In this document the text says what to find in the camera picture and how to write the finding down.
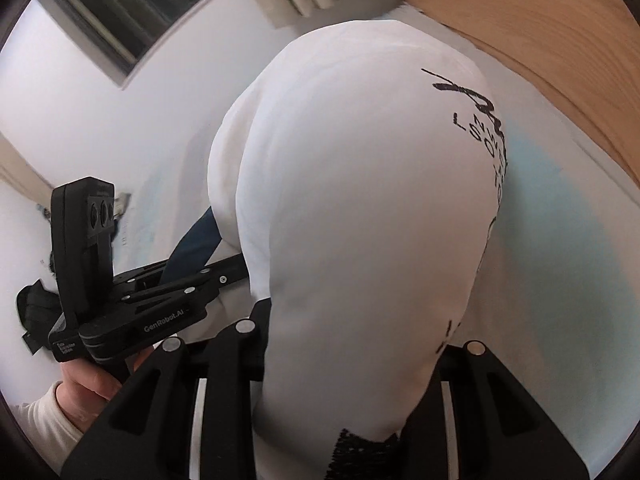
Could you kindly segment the white sleeve forearm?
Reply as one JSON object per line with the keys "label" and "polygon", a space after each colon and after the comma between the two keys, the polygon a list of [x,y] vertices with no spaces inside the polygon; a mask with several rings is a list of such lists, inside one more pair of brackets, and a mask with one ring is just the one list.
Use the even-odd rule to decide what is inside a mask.
{"label": "white sleeve forearm", "polygon": [[10,412],[32,447],[46,464],[60,474],[65,461],[84,433],[63,413],[56,392],[62,382],[55,382],[37,401],[10,405]]}

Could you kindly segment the left hand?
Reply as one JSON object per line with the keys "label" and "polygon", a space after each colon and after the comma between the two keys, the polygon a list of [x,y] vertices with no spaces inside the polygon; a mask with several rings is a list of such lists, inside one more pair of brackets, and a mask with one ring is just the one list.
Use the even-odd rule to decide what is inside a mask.
{"label": "left hand", "polygon": [[60,370],[62,380],[55,389],[58,407],[79,431],[86,432],[122,388],[122,382],[85,359],[61,363]]}

